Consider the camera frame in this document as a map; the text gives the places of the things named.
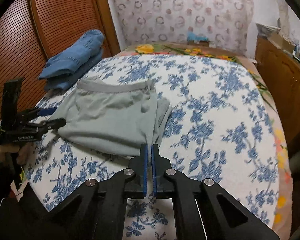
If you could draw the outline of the person's left hand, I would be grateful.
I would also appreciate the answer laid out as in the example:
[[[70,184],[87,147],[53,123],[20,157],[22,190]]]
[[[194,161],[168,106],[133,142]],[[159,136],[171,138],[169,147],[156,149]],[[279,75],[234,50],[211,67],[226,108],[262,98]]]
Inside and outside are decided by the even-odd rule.
[[[30,147],[31,144],[26,144],[22,147],[12,144],[0,145],[0,162],[3,163],[5,161],[7,154],[17,153],[17,164],[23,165],[26,163]]]

